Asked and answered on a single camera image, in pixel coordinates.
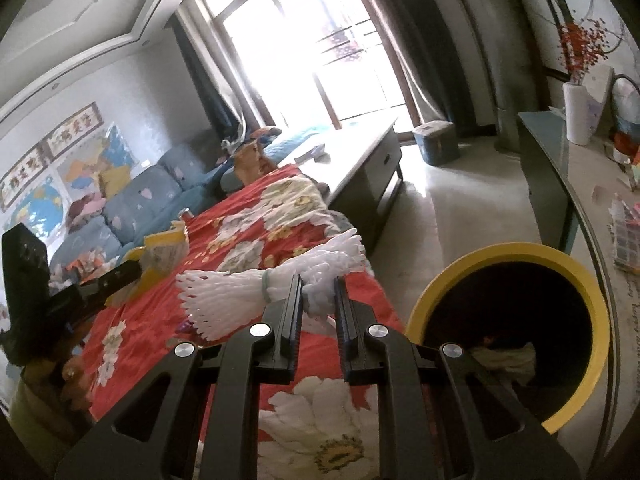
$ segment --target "curtain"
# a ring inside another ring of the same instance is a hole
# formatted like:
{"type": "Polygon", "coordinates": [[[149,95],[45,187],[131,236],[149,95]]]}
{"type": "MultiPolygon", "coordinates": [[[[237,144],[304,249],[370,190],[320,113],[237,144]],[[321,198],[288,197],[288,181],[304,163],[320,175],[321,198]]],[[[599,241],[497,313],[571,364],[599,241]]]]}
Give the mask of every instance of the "curtain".
{"type": "Polygon", "coordinates": [[[436,115],[456,124],[459,136],[473,134],[478,124],[471,94],[435,0],[372,2],[398,52],[418,106],[421,100],[430,104],[436,115]]]}
{"type": "Polygon", "coordinates": [[[220,95],[218,86],[209,77],[180,20],[173,15],[169,23],[174,30],[182,58],[209,122],[220,137],[223,147],[233,152],[233,146],[241,144],[245,136],[242,112],[236,114],[229,103],[220,95]]]}

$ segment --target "yellow trash can rim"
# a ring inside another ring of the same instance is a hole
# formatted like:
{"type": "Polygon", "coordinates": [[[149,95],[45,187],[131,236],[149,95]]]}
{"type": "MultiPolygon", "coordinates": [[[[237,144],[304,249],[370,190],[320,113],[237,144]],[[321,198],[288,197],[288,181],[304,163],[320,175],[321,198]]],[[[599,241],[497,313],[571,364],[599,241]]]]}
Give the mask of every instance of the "yellow trash can rim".
{"type": "Polygon", "coordinates": [[[551,247],[526,242],[496,244],[462,256],[427,286],[411,312],[404,333],[413,343],[421,344],[431,314],[453,286],[476,270],[505,262],[539,264],[564,276],[582,297],[591,320],[591,355],[582,381],[566,404],[542,423],[553,434],[584,406],[600,379],[609,354],[609,314],[600,287],[595,277],[570,256],[551,247]]]}

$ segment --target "white vase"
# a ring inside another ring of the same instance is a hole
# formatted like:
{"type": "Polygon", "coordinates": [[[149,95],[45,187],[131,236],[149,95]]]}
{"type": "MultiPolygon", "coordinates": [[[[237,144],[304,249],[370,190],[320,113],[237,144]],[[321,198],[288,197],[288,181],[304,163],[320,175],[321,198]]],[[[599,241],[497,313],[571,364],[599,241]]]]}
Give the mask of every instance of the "white vase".
{"type": "Polygon", "coordinates": [[[591,139],[592,128],[589,120],[589,93],[582,85],[564,83],[564,110],[566,115],[566,138],[585,146],[591,139]]]}

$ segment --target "flower center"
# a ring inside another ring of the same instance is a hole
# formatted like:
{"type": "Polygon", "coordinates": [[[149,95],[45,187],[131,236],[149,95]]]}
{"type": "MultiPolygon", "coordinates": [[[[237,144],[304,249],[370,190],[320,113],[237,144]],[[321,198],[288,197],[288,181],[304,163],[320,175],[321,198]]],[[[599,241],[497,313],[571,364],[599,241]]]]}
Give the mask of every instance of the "flower center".
{"type": "Polygon", "coordinates": [[[343,435],[340,439],[327,440],[316,453],[316,465],[322,473],[342,469],[364,456],[359,438],[343,435]]]}

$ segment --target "person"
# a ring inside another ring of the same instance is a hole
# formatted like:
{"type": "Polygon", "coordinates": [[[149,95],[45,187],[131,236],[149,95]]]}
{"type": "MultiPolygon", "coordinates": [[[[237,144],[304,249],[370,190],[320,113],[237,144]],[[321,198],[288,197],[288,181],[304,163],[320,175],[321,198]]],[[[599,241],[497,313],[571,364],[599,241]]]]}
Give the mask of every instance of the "person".
{"type": "Polygon", "coordinates": [[[92,423],[92,378],[85,373],[82,357],[74,348],[91,328],[88,321],[60,340],[46,359],[28,363],[22,370],[9,408],[9,425],[40,468],[51,477],[71,447],[92,423]],[[64,363],[62,389],[50,378],[64,363]]]}

